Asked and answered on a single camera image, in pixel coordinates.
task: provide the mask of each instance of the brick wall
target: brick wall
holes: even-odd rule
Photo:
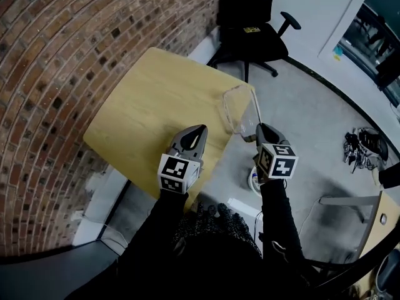
[[[106,167],[83,134],[150,46],[188,55],[217,0],[0,0],[0,256],[72,243]]]

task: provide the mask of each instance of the chair armrest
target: chair armrest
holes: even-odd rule
[[[290,14],[288,14],[287,12],[284,12],[284,11],[282,11],[281,14],[285,18],[285,22],[283,23],[283,25],[277,32],[279,37],[283,35],[283,33],[286,31],[286,29],[289,27],[289,25],[291,25],[295,30],[301,29],[300,24]]]

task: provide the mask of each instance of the black office chair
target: black office chair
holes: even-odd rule
[[[301,29],[300,24],[287,12],[281,12],[285,22],[276,32],[267,22],[271,20],[273,0],[219,0],[217,24],[220,26],[221,46],[207,63],[217,68],[220,63],[244,61],[244,80],[249,81],[249,63],[278,72],[266,61],[284,59],[288,49],[280,38],[291,25]]]

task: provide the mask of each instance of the chair backrest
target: chair backrest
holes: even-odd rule
[[[219,0],[217,23],[229,28],[256,26],[271,20],[273,0]]]

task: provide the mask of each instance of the black fabric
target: black fabric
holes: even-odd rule
[[[271,20],[273,0],[219,0],[217,24],[226,28],[261,25]]]
[[[289,55],[282,39],[268,23],[259,24],[257,28],[259,32],[246,33],[243,27],[222,27],[221,43],[243,61],[267,62],[284,59]]]
[[[400,186],[400,163],[379,172],[379,182],[383,188],[389,189]]]
[[[149,217],[121,257],[67,299],[149,298],[154,295],[205,298],[263,294],[295,297],[318,275],[307,267],[282,181],[261,186],[263,259],[248,242],[228,234],[188,237],[181,254],[171,243],[188,195],[161,192]],[[284,253],[273,247],[277,241]]]

